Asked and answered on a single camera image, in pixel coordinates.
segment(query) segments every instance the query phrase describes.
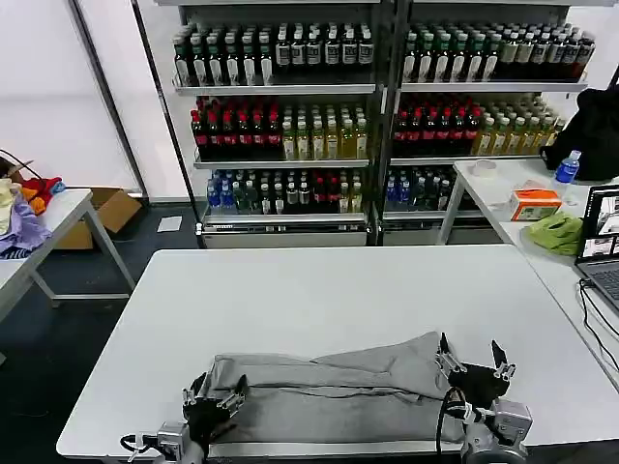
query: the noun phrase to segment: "green towel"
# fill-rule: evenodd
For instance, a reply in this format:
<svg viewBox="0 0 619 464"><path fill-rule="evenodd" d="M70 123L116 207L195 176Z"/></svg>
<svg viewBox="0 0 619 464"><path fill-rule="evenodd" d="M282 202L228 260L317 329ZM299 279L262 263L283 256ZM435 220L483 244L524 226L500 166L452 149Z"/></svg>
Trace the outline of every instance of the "green towel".
<svg viewBox="0 0 619 464"><path fill-rule="evenodd" d="M562 211L525 227L528 237L555 254L577 255L582 219Z"/></svg>

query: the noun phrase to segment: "black backpack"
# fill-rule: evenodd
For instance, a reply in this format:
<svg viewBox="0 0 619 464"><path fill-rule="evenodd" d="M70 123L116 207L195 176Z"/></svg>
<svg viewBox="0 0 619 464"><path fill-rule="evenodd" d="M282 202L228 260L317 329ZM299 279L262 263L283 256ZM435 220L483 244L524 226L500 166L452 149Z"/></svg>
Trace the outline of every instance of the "black backpack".
<svg viewBox="0 0 619 464"><path fill-rule="evenodd" d="M542 159L555 170L572 150L579 150L579 181L607 181L619 176L619 86L587 89L578 95L578 112L557 135L554 144L542 147Z"/></svg>

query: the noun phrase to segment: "tissue box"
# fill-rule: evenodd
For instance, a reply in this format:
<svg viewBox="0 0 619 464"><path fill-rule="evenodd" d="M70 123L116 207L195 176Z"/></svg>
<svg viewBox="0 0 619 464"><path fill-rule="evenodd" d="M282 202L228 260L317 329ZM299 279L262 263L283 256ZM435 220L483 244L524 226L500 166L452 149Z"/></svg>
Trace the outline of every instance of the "tissue box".
<svg viewBox="0 0 619 464"><path fill-rule="evenodd" d="M547 218L561 208L561 199L554 190L514 190L508 209L512 220L539 220Z"/></svg>

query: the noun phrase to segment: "cable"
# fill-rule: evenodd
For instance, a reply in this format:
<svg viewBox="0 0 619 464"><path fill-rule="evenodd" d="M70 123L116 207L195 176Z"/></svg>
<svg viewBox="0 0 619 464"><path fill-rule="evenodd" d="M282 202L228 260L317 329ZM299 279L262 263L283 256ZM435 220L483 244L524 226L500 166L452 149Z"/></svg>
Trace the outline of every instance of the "cable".
<svg viewBox="0 0 619 464"><path fill-rule="evenodd" d="M591 305L596 309L597 313L600 314L602 316L602 313L600 312L600 310L598 309L598 307L596 306L595 303L593 303L593 301L591 300L591 298L589 297L589 295L587 295L587 292L585 292L585 285L586 285L587 281L582 278L581 280L578 281L578 286L580 288L580 298L582 299L582 309L584 310L584 319L583 319L583 323L584 323L584 327L587 328L587 330L593 334L593 336L595 337L596 341L598 342L598 345L600 345L600 348L602 350L604 350L605 353L607 353L610 356L610 359L612 360L612 363L614 364L615 368L617 370L619 370L619 363L617 363L617 360L615 360L615 357L612 356L612 353L610 353L610 351L608 350L608 348L606 348L604 346L604 344L602 343L602 341L600 340L600 337L598 336L598 334L596 333L596 331L593 330L593 328L589 325L589 319L588 319L588 315L589 312L587 311L587 304L584 301L584 297L587 297L587 300L589 300L589 302L591 303ZM619 333L617 333L617 331L610 325L610 323L606 320L605 317L603 317L604 322L606 323L607 326L609 326L612 331L616 334L619 335Z"/></svg>
<svg viewBox="0 0 619 464"><path fill-rule="evenodd" d="M441 409L438 413L438 422L436 423L436 457L438 457L439 461L441 459L441 452L442 452L441 433L443 431L443 420L445 419L445 413L447 412L447 409L450 407L450 405L454 405L453 402L449 401L449 398L453 392L457 393L457 396L459 397L462 403L464 402L464 395L462 393L462 390L459 389L458 387L451 387L450 389L447 390L447 393L445 393L445 396L443 397L443 402L441 403Z"/></svg>

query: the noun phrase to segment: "laptop screen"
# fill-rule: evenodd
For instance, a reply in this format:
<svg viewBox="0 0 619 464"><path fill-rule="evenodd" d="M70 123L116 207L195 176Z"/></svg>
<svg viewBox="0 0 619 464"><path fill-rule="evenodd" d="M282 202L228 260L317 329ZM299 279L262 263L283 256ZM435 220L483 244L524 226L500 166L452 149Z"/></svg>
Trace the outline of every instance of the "laptop screen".
<svg viewBox="0 0 619 464"><path fill-rule="evenodd" d="M591 187L577 262L619 258L619 186Z"/></svg>

